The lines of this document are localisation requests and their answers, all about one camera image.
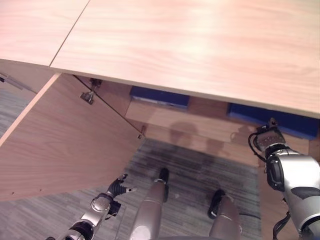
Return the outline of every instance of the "wood grain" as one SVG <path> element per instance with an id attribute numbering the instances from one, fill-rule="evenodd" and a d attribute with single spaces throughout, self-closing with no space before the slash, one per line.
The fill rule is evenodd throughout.
<path id="1" fill-rule="evenodd" d="M 16 96 L 32 100 L 52 77 L 54 71 L 47 66 L 14 62 L 0 59 L 0 73 L 6 74 L 11 80 L 21 83 L 19 89 L 7 82 L 0 82 L 0 89 L 6 89 Z"/>
<path id="2" fill-rule="evenodd" d="M 133 100 L 125 116 L 142 123 L 249 148 L 248 136 L 255 132 L 258 126 L 227 117 L 227 108 L 226 102 L 198 97 L 190 98 L 187 111 Z M 284 137 L 292 149 L 308 154 L 307 139 L 288 134 L 284 134 Z"/>
<path id="3" fill-rule="evenodd" d="M 318 0 L 91 0 L 51 67 L 320 118 Z"/>
<path id="4" fill-rule="evenodd" d="M 141 144 L 138 131 L 87 88 L 55 74 L 0 139 L 0 201 L 108 185 Z"/>
<path id="5" fill-rule="evenodd" d="M 282 202 L 282 193 L 273 190 L 267 183 L 267 175 L 264 167 L 258 168 L 258 181 L 260 190 L 261 210 L 261 235 L 263 240 L 273 239 L 274 225 L 286 216 L 288 206 Z M 298 240 L 299 235 L 296 227 L 290 219 L 285 227 L 278 234 L 281 240 Z"/>
<path id="6" fill-rule="evenodd" d="M 241 144 L 222 142 L 152 124 L 148 125 L 145 136 L 149 139 L 155 139 L 248 166 L 259 166 L 258 158 L 254 156 L 250 148 Z"/>
<path id="7" fill-rule="evenodd" d="M 49 66 L 89 0 L 0 0 L 0 59 Z"/>

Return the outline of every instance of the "floor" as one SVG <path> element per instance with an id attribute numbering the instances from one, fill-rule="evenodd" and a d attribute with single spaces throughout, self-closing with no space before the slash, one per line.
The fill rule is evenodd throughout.
<path id="1" fill-rule="evenodd" d="M 0 136 L 27 102 L 0 89 Z M 163 205 L 160 236 L 207 236 L 207 210 L 213 193 L 223 188 L 243 214 L 260 217 L 258 173 L 253 167 L 147 139 L 126 168 L 126 183 L 138 191 L 121 195 L 117 217 L 103 223 L 96 240 L 127 240 L 131 224 L 159 169 L 170 170 L 169 198 Z M 57 238 L 76 221 L 90 201 L 108 186 L 44 197 L 0 202 L 0 240 Z M 261 221 L 241 215 L 242 239 L 260 240 Z"/>

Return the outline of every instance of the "desk top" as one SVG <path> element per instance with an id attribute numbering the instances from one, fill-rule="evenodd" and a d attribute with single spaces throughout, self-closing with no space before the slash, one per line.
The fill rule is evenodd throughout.
<path id="1" fill-rule="evenodd" d="M 89 0 L 0 0 L 0 59 L 50 65 Z"/>
<path id="2" fill-rule="evenodd" d="M 30 20 L 1 16 L 13 25 L 0 25 L 9 36 L 0 39 L 0 58 L 30 62 L 32 55 L 47 65 L 79 14 L 75 7 L 85 4 L 54 1 L 66 6 L 58 11 L 40 0 L 6 1 Z M 11 55 L 21 47 L 9 42 L 11 32 L 26 43 L 21 53 Z M 320 118 L 319 54 L 319 0 L 91 0 L 50 66 Z"/>

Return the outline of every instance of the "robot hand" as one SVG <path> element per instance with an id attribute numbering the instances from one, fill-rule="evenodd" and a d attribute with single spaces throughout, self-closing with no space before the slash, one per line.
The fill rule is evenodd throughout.
<path id="1" fill-rule="evenodd" d="M 114 201 L 114 198 L 118 195 L 137 190 L 136 187 L 122 186 L 127 176 L 127 174 L 123 174 L 118 177 L 111 183 L 106 193 L 100 193 L 96 196 L 80 220 L 75 222 L 72 227 L 57 240 L 92 240 L 99 230 L 101 223 L 112 216 L 116 216 L 119 212 L 121 204 Z"/>
<path id="2" fill-rule="evenodd" d="M 124 180 L 127 178 L 127 176 L 128 174 L 123 174 L 122 176 L 114 180 L 114 182 L 109 186 L 106 194 L 113 199 L 118 195 L 136 191 L 136 187 L 125 187 L 121 185 L 124 183 Z"/>
<path id="3" fill-rule="evenodd" d="M 257 128 L 248 143 L 255 155 L 266 164 L 267 182 L 283 193 L 289 207 L 287 216 L 273 229 L 273 239 L 290 217 L 303 239 L 320 237 L 320 166 L 311 156 L 292 150 L 272 118 L 269 124 Z M 256 149 L 264 152 L 258 154 Z"/>

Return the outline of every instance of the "black cable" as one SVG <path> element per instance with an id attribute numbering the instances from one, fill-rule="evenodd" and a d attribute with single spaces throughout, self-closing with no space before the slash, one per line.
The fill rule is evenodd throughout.
<path id="1" fill-rule="evenodd" d="M 248 214 L 248 213 L 239 213 L 240 216 L 248 216 L 248 217 L 252 217 L 252 218 L 255 218 L 255 219 L 259 219 L 261 220 L 260 217 L 256 216 L 256 215 L 253 215 L 253 214 Z"/>
<path id="2" fill-rule="evenodd" d="M 116 213 L 114 213 L 114 214 L 112 214 L 111 216 L 107 217 L 105 220 L 108 220 L 108 219 L 110 219 L 111 217 L 115 217 L 115 216 L 117 216 Z"/>
<path id="3" fill-rule="evenodd" d="M 289 221 L 290 218 L 291 218 L 291 214 L 288 211 L 286 213 L 286 216 L 274 225 L 273 230 L 272 230 L 272 233 L 273 233 L 272 240 L 278 240 L 277 235 L 284 228 L 284 226 L 287 224 L 287 222 Z"/>
<path id="4" fill-rule="evenodd" d="M 266 163 L 267 160 L 266 160 L 263 156 L 261 156 L 259 153 L 257 153 L 256 150 L 254 149 L 254 147 L 252 146 L 251 138 L 252 138 L 253 136 L 256 136 L 256 135 L 258 135 L 257 132 L 251 133 L 251 134 L 249 135 L 249 137 L 248 137 L 249 147 L 251 148 L 251 150 L 252 150 L 252 152 L 253 152 L 254 155 L 256 155 L 260 160 L 262 160 L 263 162 Z"/>

